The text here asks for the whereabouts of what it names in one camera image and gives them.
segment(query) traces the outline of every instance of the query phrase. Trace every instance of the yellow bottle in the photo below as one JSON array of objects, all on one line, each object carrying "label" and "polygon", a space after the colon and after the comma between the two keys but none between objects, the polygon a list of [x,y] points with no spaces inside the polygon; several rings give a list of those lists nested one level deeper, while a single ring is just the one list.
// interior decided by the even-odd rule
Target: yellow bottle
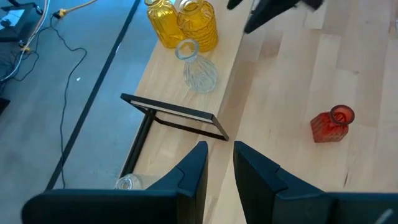
[{"label": "yellow bottle", "polygon": [[204,0],[182,0],[177,23],[187,38],[199,43],[199,51],[213,50],[218,43],[213,6]]},{"label": "yellow bottle", "polygon": [[175,48],[185,39],[177,25],[177,11],[169,0],[145,0],[147,15],[161,43],[168,48]]}]

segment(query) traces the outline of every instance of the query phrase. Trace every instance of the bottle neck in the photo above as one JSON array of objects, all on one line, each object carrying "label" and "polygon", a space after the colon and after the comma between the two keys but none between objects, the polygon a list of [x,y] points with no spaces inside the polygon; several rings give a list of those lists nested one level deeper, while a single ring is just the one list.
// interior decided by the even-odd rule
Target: bottle neck
[{"label": "bottle neck", "polygon": [[157,8],[162,5],[164,0],[145,0],[145,4],[150,8]]},{"label": "bottle neck", "polygon": [[182,14],[192,15],[200,11],[203,0],[181,0],[178,9]]},{"label": "bottle neck", "polygon": [[335,127],[335,126],[345,126],[348,125],[347,123],[347,118],[344,113],[339,113],[339,112],[334,112],[329,113],[331,123],[330,125]]},{"label": "bottle neck", "polygon": [[117,190],[132,190],[132,181],[128,177],[122,177],[116,182]]},{"label": "bottle neck", "polygon": [[187,62],[187,63],[193,63],[196,59],[197,59],[197,55],[195,55],[195,56],[192,56],[192,57],[190,57],[190,58],[187,58],[187,59],[185,59],[185,62]]}]

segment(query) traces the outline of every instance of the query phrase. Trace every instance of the gray floor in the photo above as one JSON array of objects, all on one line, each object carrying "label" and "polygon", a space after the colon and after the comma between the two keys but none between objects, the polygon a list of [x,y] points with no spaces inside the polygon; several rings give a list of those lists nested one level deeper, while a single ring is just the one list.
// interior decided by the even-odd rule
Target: gray floor
[{"label": "gray floor", "polygon": [[[52,1],[50,12],[79,1]],[[98,1],[57,24],[87,58],[73,74],[65,116],[65,144],[121,30],[133,0]],[[7,5],[0,0],[0,6]],[[135,92],[156,43],[141,3],[65,164],[67,188],[112,189],[142,115],[119,98]],[[7,49],[2,44],[0,50]],[[56,34],[40,36],[40,59],[22,83],[9,82],[2,97],[11,104],[0,116],[0,220],[19,223],[23,203],[42,192],[60,158],[59,125],[67,75],[82,56],[69,52]],[[30,69],[24,61],[19,75]]]}]

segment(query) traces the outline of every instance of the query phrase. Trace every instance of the wooden tabletop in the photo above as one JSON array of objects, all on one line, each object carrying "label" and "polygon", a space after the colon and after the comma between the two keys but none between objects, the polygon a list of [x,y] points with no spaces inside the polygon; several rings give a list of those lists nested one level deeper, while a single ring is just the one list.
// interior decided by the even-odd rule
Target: wooden tabletop
[{"label": "wooden tabletop", "polygon": [[[245,223],[234,140],[324,191],[398,192],[398,5],[392,2],[326,0],[316,13],[299,6],[245,35],[220,116],[230,141],[153,123],[134,172],[163,176],[207,141],[206,224]],[[314,143],[310,120],[337,104],[356,113],[348,135]]]},{"label": "wooden tabletop", "polygon": [[228,0],[209,2],[215,9],[219,42],[214,50],[202,55],[217,68],[216,88],[207,94],[191,91],[183,79],[185,62],[175,56],[174,50],[166,49],[158,42],[142,75],[136,96],[218,115],[253,0],[243,1],[232,11],[226,8]]}]

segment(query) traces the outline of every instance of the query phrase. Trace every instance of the clear glass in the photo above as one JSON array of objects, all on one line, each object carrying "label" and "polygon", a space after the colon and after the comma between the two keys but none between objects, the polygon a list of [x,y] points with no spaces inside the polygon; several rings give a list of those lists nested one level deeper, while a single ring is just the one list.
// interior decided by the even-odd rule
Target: clear glass
[{"label": "clear glass", "polygon": [[128,174],[121,177],[114,188],[116,190],[145,190],[159,179],[160,177],[156,176]]},{"label": "clear glass", "polygon": [[185,61],[185,83],[198,93],[208,93],[216,87],[217,70],[215,65],[198,55],[198,42],[192,39],[181,41],[175,48],[178,59]]},{"label": "clear glass", "polygon": [[213,6],[207,1],[181,0],[177,23],[187,38],[199,43],[200,52],[207,52],[216,47],[216,16]]},{"label": "clear glass", "polygon": [[185,39],[177,25],[177,11],[169,0],[145,0],[147,15],[156,34],[167,48],[174,48]]},{"label": "clear glass", "polygon": [[348,125],[354,121],[354,111],[346,105],[334,106],[329,112],[320,113],[311,120],[315,142],[338,142],[348,133]]}]

